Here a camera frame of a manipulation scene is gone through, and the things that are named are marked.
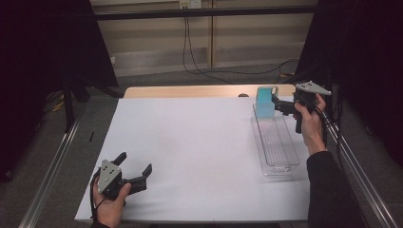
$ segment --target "wire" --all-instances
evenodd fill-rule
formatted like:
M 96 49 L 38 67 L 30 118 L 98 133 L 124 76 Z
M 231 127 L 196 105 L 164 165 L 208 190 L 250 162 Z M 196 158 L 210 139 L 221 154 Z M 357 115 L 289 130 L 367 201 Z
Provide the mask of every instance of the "wire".
M 56 100 L 58 97 L 60 97 L 63 94 L 63 91 L 59 92 L 56 94 L 56 92 L 52 92 L 46 99 L 46 103 L 51 103 L 54 100 Z
M 92 180 L 89 186 L 89 204 L 91 206 L 92 220 L 94 222 L 98 221 L 97 209 L 98 206 L 101 204 L 99 203 L 96 208 L 94 207 L 94 183 L 97 177 L 100 176 L 100 174 L 101 174 L 101 168 L 99 168 L 97 172 L 92 176 Z
M 303 70 L 302 72 L 299 72 L 294 77 L 284 81 L 283 83 L 284 84 L 296 84 L 297 82 L 308 81 L 307 79 L 309 78 L 309 75 L 310 75 L 308 73 L 310 73 L 314 69 L 317 69 L 317 67 L 319 67 L 321 65 L 322 65 L 322 63 L 317 63 L 317 64 L 314 64 L 314 65 L 311 65 L 311 67 Z
M 337 119 L 336 120 L 331 120 L 331 121 L 328 120 L 328 124 L 336 124 L 337 125 L 338 131 L 337 131 L 337 141 L 336 141 L 336 155 L 337 155 L 337 159 L 338 159 L 340 169 L 341 169 L 342 173 L 344 174 L 344 176 L 346 177 L 346 180 L 348 180 L 347 179 L 347 173 L 346 173 L 346 170 L 344 169 L 344 165 L 343 165 L 343 162 L 342 162 L 342 159 L 341 159 L 341 151 L 340 151 L 340 146 L 341 146 L 341 139 L 340 139 L 341 138 L 341 115 L 342 115 L 342 112 L 343 112 L 343 94 L 342 94 L 342 91 L 341 91 L 340 87 L 337 89 L 336 106 L 334 107 L 333 112 L 337 113 Z M 355 195 L 355 192 L 353 191 L 353 188 L 350 187 L 349 189 L 350 189 L 350 195 L 351 195 L 353 201 L 356 203 L 356 205 L 358 205 L 359 214 L 361 216 L 362 221 L 364 222 L 366 227 L 369 227 L 368 221 L 365 218 L 361 207 L 359 206 L 358 199 L 357 199 L 357 197 Z
M 187 72 L 191 73 L 191 74 L 202 74 L 202 75 L 204 75 L 204 76 L 206 76 L 206 77 L 208 77 L 208 78 L 217 79 L 217 80 L 220 80 L 220 81 L 222 81 L 222 82 L 225 82 L 225 83 L 227 83 L 227 84 L 231 84 L 231 85 L 232 85 L 233 83 L 231 83 L 231 82 L 229 82 L 229 81 L 226 81 L 226 80 L 221 79 L 221 78 L 219 78 L 219 77 L 215 77 L 215 76 L 211 76 L 211 75 L 205 74 L 204 72 L 202 72 L 202 71 L 197 67 L 196 62 L 195 62 L 195 58 L 194 58 L 194 56 L 193 56 L 192 43 L 190 42 L 190 32 L 189 32 L 190 29 L 188 28 L 188 26 L 189 26 L 189 21 L 188 21 L 188 18 L 185 17 L 185 18 L 184 18 L 184 45 L 183 45 L 183 53 L 182 53 L 182 63 L 183 63 L 184 69 L 185 69 Z M 184 51 L 186 50 L 186 43 L 187 43 L 187 39 L 186 39 L 186 38 L 189 38 L 189 47 L 190 47 L 190 53 L 191 53 L 191 55 L 192 55 L 193 64 L 194 64 L 194 66 L 196 67 L 196 69 L 199 71 L 199 73 L 190 71 L 189 69 L 187 69 L 186 64 L 184 63 Z
M 98 211 L 98 207 L 101 206 L 101 204 L 106 200 L 106 198 L 103 198 L 100 203 L 98 203 L 98 205 L 95 207 L 95 211 Z
M 262 72 L 241 72 L 241 71 L 231 71 L 231 70 L 206 70 L 206 71 L 201 71 L 201 70 L 198 68 L 197 64 L 196 64 L 196 61 L 195 61 L 195 58 L 194 58 L 194 55 L 193 55 L 192 42 L 191 42 L 191 38 L 190 38 L 189 20 L 188 20 L 187 17 L 184 18 L 184 28 L 185 28 L 185 36 L 184 36 L 184 45 L 183 45 L 183 52 L 182 52 L 182 63 L 183 63 L 184 69 L 185 69 L 187 72 L 191 73 L 191 74 L 202 74 L 202 75 L 207 76 L 207 77 L 210 77 L 210 78 L 214 78 L 214 79 L 218 79 L 218 80 L 224 81 L 224 82 L 226 82 L 226 83 L 228 83 L 228 84 L 233 84 L 233 83 L 230 83 L 230 82 L 228 82 L 228 81 L 226 81 L 226 80 L 223 80 L 223 79 L 221 79 L 221 78 L 218 78 L 218 77 L 215 77 L 215 76 L 211 76 L 211 75 L 206 75 L 206 73 L 234 73 L 234 74 L 245 74 L 245 75 L 260 75 L 260 74 L 270 73 L 270 72 L 273 72 L 273 71 L 279 69 L 278 78 L 277 78 L 277 79 L 275 80 L 275 82 L 273 83 L 273 84 L 275 84 L 275 83 L 277 83 L 278 80 L 280 79 L 281 67 L 283 67 L 285 64 L 293 63 L 293 62 L 298 62 L 298 61 L 299 61 L 299 59 L 289 59 L 289 60 L 287 60 L 287 61 L 285 61 L 285 62 L 282 62 L 281 64 L 279 64 L 278 66 L 276 66 L 276 67 L 274 67 L 274 68 L 271 68 L 271 69 L 269 69 L 269 70 L 265 70 L 265 71 L 262 71 Z M 191 57 L 192 57 L 193 65 L 195 66 L 195 68 L 197 69 L 198 72 L 192 72 L 192 71 L 190 71 L 190 70 L 186 67 L 186 65 L 185 65 L 185 63 L 184 63 L 184 53 L 185 53 L 185 50 L 186 50 L 186 43 L 187 43 L 187 42 L 189 43 L 189 49 L 190 49 L 190 54 L 191 54 Z
M 311 108 L 312 110 L 314 110 L 317 115 L 320 118 L 320 121 L 322 123 L 322 139 L 325 143 L 325 145 L 327 144 L 327 131 L 326 131 L 326 121 L 328 120 L 328 118 L 326 118 L 326 116 L 324 115 L 324 113 L 322 112 L 322 110 L 320 110 L 316 104 L 312 104 L 310 102 L 308 102 L 305 98 L 303 98 L 302 96 L 300 96 L 297 93 L 294 93 L 294 96 L 297 97 L 297 99 L 302 100 L 304 103 L 306 103 L 306 105 L 308 105 L 309 108 Z
M 62 108 L 62 106 L 65 104 L 65 97 L 64 97 L 64 95 L 63 94 L 61 94 L 61 96 L 60 96 L 60 98 L 59 98 L 59 101 L 57 102 L 57 104 L 53 107 L 53 108 L 51 108 L 51 109 L 49 109 L 49 110 L 45 110 L 45 111 L 43 111 L 43 114 L 45 115 L 45 114 L 48 114 L 49 112 L 56 112 L 56 111 L 58 111 L 60 108 Z

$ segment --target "aluminum rail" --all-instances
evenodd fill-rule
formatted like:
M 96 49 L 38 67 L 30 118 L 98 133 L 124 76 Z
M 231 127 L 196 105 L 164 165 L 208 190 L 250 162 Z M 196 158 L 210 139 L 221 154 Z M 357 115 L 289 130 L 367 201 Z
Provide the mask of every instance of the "aluminum rail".
M 71 145 L 72 140 L 74 139 L 74 135 L 78 129 L 79 123 L 83 117 L 86 106 L 84 105 L 79 111 L 78 118 L 74 122 L 71 129 L 68 133 L 65 133 L 62 142 L 57 149 L 56 155 L 53 158 L 53 161 L 45 174 L 40 187 L 38 188 L 34 199 L 30 203 L 29 209 L 25 213 L 19 228 L 33 228 L 38 221 L 39 216 L 41 215 L 42 209 L 45 206 L 48 195 L 50 193 L 50 189 L 56 180 L 57 174 L 60 170 L 60 166 L 63 163 L 63 160 L 68 152 L 68 149 Z
M 325 113 L 323 114 L 326 120 L 326 124 L 328 124 L 327 128 L 331 133 L 333 139 L 335 140 L 336 143 L 338 142 L 338 140 L 340 142 L 341 155 L 343 156 L 345 162 L 348 164 L 350 170 L 352 171 L 355 180 L 357 181 L 362 192 L 367 198 L 367 201 L 373 208 L 377 218 L 382 224 L 382 227 L 397 228 L 398 225 L 394 221 L 393 216 L 388 209 L 388 206 L 375 190 L 373 184 L 365 174 L 364 170 L 362 169 L 361 165 L 359 164 L 352 149 L 347 144 L 344 137 L 341 134 L 339 134 L 339 129 L 337 125 L 335 125 L 334 123 L 330 123 L 327 115 Z
M 65 14 L 56 15 L 53 18 L 62 21 L 75 20 L 127 20 L 150 18 L 175 18 L 175 17 L 205 17 L 205 16 L 238 16 L 238 15 L 262 15 L 262 14 L 300 14 L 300 13 L 328 13 L 341 10 L 340 5 L 334 6 L 295 6 L 295 7 L 268 7 L 268 8 L 233 8 L 233 9 L 168 9 L 148 11 L 123 11 L 123 12 L 98 12 L 94 14 Z

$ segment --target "white paper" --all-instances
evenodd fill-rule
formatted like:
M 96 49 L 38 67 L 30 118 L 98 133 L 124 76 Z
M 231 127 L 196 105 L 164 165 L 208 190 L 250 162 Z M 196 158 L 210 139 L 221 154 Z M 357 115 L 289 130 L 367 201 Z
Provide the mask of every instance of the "white paper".
M 251 125 L 254 103 L 255 98 L 121 99 L 94 172 L 102 160 L 122 152 L 125 179 L 153 166 L 147 190 L 127 197 L 123 220 L 307 219 L 308 152 L 296 122 L 285 117 L 300 160 L 293 177 L 264 177 Z M 90 220 L 88 191 L 75 219 Z

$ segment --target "black sleeve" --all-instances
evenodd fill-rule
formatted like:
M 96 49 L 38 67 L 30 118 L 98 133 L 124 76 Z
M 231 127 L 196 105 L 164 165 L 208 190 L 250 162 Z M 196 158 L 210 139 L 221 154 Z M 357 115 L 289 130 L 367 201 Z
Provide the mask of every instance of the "black sleeve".
M 102 223 L 99 222 L 94 222 L 92 223 L 91 228 L 110 228 L 110 227 L 103 225 Z
M 328 151 L 318 152 L 307 161 L 311 182 L 311 201 L 308 226 L 319 227 L 366 227 L 350 183 L 338 168 Z

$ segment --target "transparent tray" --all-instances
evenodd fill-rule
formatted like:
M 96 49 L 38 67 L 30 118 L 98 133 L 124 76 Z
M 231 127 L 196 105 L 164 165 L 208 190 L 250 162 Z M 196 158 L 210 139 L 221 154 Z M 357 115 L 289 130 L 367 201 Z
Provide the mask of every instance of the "transparent tray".
M 252 126 L 260 158 L 261 172 L 264 176 L 291 176 L 299 165 L 296 149 L 280 112 L 273 117 L 261 117 L 259 111 L 267 109 L 254 104 Z

